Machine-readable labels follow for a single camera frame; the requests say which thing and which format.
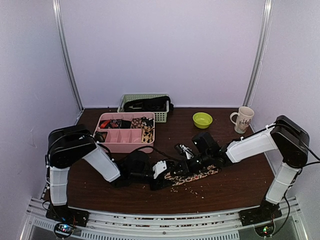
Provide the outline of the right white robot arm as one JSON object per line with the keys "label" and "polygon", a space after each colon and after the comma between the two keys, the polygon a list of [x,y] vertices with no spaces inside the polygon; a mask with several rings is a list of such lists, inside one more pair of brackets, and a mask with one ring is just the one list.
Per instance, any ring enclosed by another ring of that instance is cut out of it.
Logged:
{"label": "right white robot arm", "polygon": [[295,184],[298,173],[307,165],[311,153],[308,132],[285,115],[278,116],[274,123],[252,135],[234,139],[223,146],[206,131],[195,135],[192,142],[198,154],[177,144],[176,148],[184,159],[165,174],[165,180],[179,185],[251,157],[268,157],[271,152],[278,152],[281,157],[279,168],[274,171],[274,180],[256,208],[256,216],[261,221],[268,220],[278,210],[279,203]]}

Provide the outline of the floral paisley tie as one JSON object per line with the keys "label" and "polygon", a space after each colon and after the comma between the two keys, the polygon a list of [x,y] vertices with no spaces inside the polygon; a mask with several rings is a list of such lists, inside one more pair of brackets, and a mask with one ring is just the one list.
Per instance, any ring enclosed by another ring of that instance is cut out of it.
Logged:
{"label": "floral paisley tie", "polygon": [[168,180],[172,182],[173,186],[179,186],[185,183],[197,181],[203,178],[206,178],[210,175],[215,175],[221,172],[221,169],[219,167],[215,167],[213,164],[209,165],[208,167],[205,167],[204,169],[200,170],[198,173],[192,173],[188,176],[173,176],[171,173],[167,173],[164,176],[165,180]]}

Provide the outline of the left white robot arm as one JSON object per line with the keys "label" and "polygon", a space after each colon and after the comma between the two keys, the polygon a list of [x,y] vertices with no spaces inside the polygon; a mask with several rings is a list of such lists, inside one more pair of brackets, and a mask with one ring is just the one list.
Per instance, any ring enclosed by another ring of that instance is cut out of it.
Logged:
{"label": "left white robot arm", "polygon": [[123,160],[116,162],[111,151],[83,125],[58,128],[48,135],[45,155],[47,182],[50,191],[49,209],[61,222],[69,221],[75,214],[68,207],[68,177],[73,164],[85,160],[102,178],[115,188],[129,186],[132,182],[146,182],[153,188],[162,185],[162,174],[177,159],[158,150],[165,160],[151,165],[148,155],[139,147]]}

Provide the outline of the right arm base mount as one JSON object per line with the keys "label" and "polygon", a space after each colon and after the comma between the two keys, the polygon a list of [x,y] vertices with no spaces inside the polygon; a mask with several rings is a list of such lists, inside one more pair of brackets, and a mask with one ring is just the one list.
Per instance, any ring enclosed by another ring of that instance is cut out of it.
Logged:
{"label": "right arm base mount", "polygon": [[282,216],[279,204],[267,201],[258,207],[241,210],[238,214],[242,226],[256,225]]}

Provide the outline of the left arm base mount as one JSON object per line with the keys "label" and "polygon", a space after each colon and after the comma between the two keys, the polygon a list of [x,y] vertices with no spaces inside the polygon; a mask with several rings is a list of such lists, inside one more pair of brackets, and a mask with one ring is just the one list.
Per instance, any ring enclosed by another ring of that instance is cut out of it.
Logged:
{"label": "left arm base mount", "polygon": [[54,206],[53,209],[50,208],[46,212],[45,217],[71,226],[86,227],[89,219],[89,212],[68,207],[63,208]]}

